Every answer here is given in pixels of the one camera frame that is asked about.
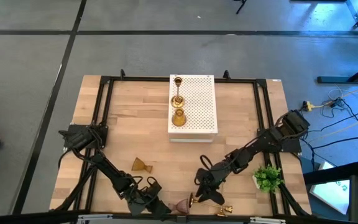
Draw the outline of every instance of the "perforated white board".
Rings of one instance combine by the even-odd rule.
[[[183,110],[186,124],[177,127],[172,124],[175,108],[171,99],[177,94],[177,86],[173,81],[182,78],[179,95],[184,97]],[[218,121],[216,118],[215,82],[213,75],[170,75],[168,133],[172,134],[217,134]]]

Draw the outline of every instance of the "gray floor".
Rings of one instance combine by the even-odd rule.
[[[353,1],[358,8],[358,1]],[[80,1],[0,1],[0,29],[71,29]],[[81,30],[350,30],[354,20],[344,3],[311,4],[287,0],[248,0],[236,16],[238,2],[88,0]],[[0,36],[0,215],[7,214],[68,36]],[[171,73],[215,74],[228,69],[236,78],[279,78],[288,107],[303,100],[319,105],[334,85],[317,85],[320,75],[349,76],[358,71],[358,37],[284,37],[213,35],[77,36],[48,127],[24,212],[48,209],[63,140],[57,131],[71,121],[83,75],[167,76]],[[340,85],[355,90],[357,85]],[[347,102],[358,112],[358,95]],[[311,129],[332,119],[319,111],[305,113]],[[354,123],[350,119],[323,134]],[[312,140],[323,135],[310,134]],[[358,136],[358,126],[313,141],[319,146]],[[318,153],[337,165],[358,161],[358,141],[340,143]],[[303,156],[310,158],[307,147]]]

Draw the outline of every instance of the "wooden table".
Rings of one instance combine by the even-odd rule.
[[[99,80],[100,76],[84,76],[73,115],[75,124],[90,124]],[[267,85],[273,118],[276,120],[288,111],[282,83],[280,80],[267,80]],[[115,81],[108,115],[109,133],[104,148],[106,157],[118,169],[145,178],[140,188],[147,184],[148,176],[155,177],[162,186],[158,196],[167,205],[177,203],[189,197],[191,192],[196,192],[198,186],[193,180],[197,169],[202,167],[201,154],[207,155],[213,163],[219,162],[224,159],[225,154],[256,137],[258,128],[252,85],[216,83],[219,134],[214,142],[170,142],[167,133],[168,89],[168,82]],[[260,99],[264,120],[267,121],[262,90]],[[311,213],[299,160],[289,153],[281,153],[280,156],[286,186],[302,208]],[[153,165],[151,174],[146,171],[131,171],[136,157],[147,165]],[[82,161],[72,153],[64,157],[50,208],[59,206],[77,184],[81,164]],[[252,173],[259,166],[264,166],[262,153],[257,154],[249,167],[240,174],[229,175],[227,182],[221,187],[226,205],[234,208],[233,215],[272,215],[269,195],[258,190],[252,181]],[[87,192],[86,186],[80,208],[84,207]],[[283,213],[279,192],[276,196],[279,212]],[[98,172],[91,211],[129,212],[126,201],[119,199],[110,180],[101,172]],[[190,215],[214,215],[217,211],[218,208],[195,204]]]

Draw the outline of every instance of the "green plant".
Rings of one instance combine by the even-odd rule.
[[[263,192],[274,192],[279,184],[284,183],[284,180],[280,178],[280,171],[281,168],[276,168],[275,166],[259,167],[254,172],[259,189]]]

